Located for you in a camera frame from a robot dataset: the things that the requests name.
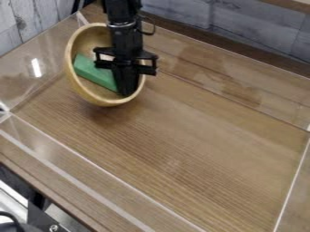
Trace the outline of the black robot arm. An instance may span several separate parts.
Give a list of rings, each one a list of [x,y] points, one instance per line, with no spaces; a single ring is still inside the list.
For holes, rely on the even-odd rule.
[[[156,75],[159,56],[143,48],[143,36],[154,35],[156,29],[144,32],[140,0],[102,0],[108,17],[111,47],[96,47],[95,66],[110,69],[122,96],[131,96],[139,85],[140,76]]]

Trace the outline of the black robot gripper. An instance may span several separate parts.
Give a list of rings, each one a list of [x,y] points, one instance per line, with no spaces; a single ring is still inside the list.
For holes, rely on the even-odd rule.
[[[96,47],[96,68],[112,69],[118,92],[122,96],[132,95],[139,85],[139,74],[156,75],[158,59],[155,53],[143,48],[143,35],[154,32],[142,31],[142,21],[126,24],[108,23],[111,47]]]

